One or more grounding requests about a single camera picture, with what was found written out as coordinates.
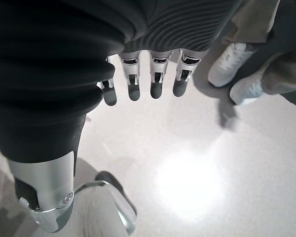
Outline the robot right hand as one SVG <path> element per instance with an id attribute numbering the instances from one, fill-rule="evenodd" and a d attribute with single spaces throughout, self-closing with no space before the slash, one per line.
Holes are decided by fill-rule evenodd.
<path id="1" fill-rule="evenodd" d="M 139 55 L 150 54 L 150 94 L 162 93 L 179 50 L 173 94 L 185 93 L 238 0 L 0 0 L 0 151 L 19 202 L 47 232 L 68 222 L 77 151 L 88 112 L 116 103 L 118 55 L 131 100 Z"/>

